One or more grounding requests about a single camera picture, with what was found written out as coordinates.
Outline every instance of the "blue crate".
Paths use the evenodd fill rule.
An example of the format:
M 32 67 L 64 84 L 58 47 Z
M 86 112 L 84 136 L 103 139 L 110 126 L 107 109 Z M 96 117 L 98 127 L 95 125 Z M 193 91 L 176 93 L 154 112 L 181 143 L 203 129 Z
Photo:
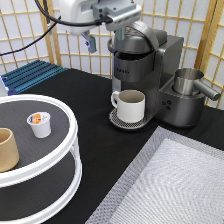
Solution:
M 2 78 L 5 85 L 11 90 L 10 92 L 17 94 L 67 69 L 48 62 L 36 60 L 3 75 Z

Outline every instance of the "drip tray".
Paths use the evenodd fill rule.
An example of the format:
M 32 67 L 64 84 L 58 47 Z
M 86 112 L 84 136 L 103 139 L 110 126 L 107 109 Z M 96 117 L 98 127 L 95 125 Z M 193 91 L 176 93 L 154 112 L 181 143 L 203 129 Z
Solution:
M 117 128 L 123 130 L 123 131 L 137 131 L 143 127 L 145 127 L 149 121 L 153 118 L 150 114 L 145 114 L 145 117 L 136 123 L 126 123 L 124 121 L 121 121 L 117 117 L 117 109 L 114 108 L 109 115 L 110 122 Z

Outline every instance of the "paper screen wall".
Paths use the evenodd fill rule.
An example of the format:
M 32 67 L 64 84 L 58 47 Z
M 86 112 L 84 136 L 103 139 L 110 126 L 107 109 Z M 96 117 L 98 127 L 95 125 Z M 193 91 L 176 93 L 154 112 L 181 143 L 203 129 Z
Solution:
M 41 36 L 47 28 L 42 20 L 33 0 L 0 0 L 0 52 L 17 50 Z M 0 75 L 36 59 L 50 61 L 49 48 L 42 39 L 25 51 L 0 57 Z
M 205 74 L 204 82 L 222 93 L 219 101 L 207 100 L 207 104 L 224 109 L 224 0 L 217 3 L 201 70 Z
M 184 37 L 180 67 L 194 67 L 197 64 L 196 67 L 200 68 L 204 52 L 201 43 L 206 42 L 204 39 L 207 39 L 216 3 L 221 2 L 217 4 L 222 4 L 223 1 L 145 0 L 142 20 L 152 28 L 163 29 L 170 35 Z M 50 14 L 58 17 L 60 14 L 59 0 L 47 0 L 47 4 Z M 27 45 L 46 30 L 46 19 L 40 14 L 34 0 L 0 0 L 0 9 L 0 52 L 11 51 L 11 49 L 18 49 Z M 224 19 L 222 18 L 217 28 L 214 50 L 209 51 L 211 59 L 207 63 L 208 69 L 206 71 L 207 83 L 214 85 L 214 88 L 221 90 L 222 93 L 224 84 L 222 77 L 224 76 L 222 76 L 221 71 L 224 67 L 224 56 L 222 51 L 220 57 L 219 51 L 222 50 L 223 46 L 223 24 Z M 113 33 L 101 26 L 91 30 L 91 34 L 96 38 L 98 51 L 90 55 L 82 36 L 72 36 L 65 31 L 62 25 L 57 25 L 53 29 L 53 44 L 47 35 L 45 39 L 24 52 L 0 57 L 0 74 L 5 74 L 38 58 L 50 62 L 54 61 L 51 49 L 53 47 L 58 65 L 111 77 L 112 55 L 107 50 L 107 41 Z M 224 109 L 224 102 L 222 103 L 222 101 L 216 103 L 209 101 L 207 103 Z
M 52 0 L 54 15 L 59 16 L 59 0 Z M 180 67 L 194 67 L 210 0 L 145 0 L 142 20 L 150 27 L 184 37 Z M 90 55 L 83 37 L 66 33 L 57 26 L 62 65 L 94 74 L 111 75 L 111 54 L 107 41 L 113 35 L 105 27 L 91 30 L 98 51 Z

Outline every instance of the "coffee machine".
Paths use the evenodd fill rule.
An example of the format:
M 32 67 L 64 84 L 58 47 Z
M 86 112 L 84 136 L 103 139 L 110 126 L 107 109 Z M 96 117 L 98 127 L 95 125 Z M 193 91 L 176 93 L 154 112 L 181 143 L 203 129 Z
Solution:
M 151 29 L 141 21 L 116 31 L 108 41 L 113 54 L 113 92 L 133 89 L 145 94 L 145 120 L 138 127 L 146 125 L 151 118 L 181 128 L 199 122 L 206 96 L 195 88 L 191 94 L 181 94 L 173 88 L 183 42 L 182 37 Z M 208 88 L 217 100 L 220 94 Z M 114 116 L 112 111 L 110 120 L 115 126 L 127 130 L 138 128 L 134 124 L 127 126 Z

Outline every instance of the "round tray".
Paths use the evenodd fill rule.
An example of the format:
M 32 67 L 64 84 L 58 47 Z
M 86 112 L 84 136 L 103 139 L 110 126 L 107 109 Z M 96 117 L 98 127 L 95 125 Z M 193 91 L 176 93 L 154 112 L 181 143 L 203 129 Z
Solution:
M 39 95 L 18 95 L 0 98 L 0 127 L 13 131 L 20 161 L 17 166 L 0 173 L 0 188 L 31 179 L 58 163 L 78 141 L 77 122 L 71 109 L 59 100 Z M 37 111 L 51 114 L 52 133 L 37 139 L 27 117 Z
M 81 181 L 82 164 L 74 150 L 39 176 L 0 188 L 0 223 L 43 223 L 72 199 Z

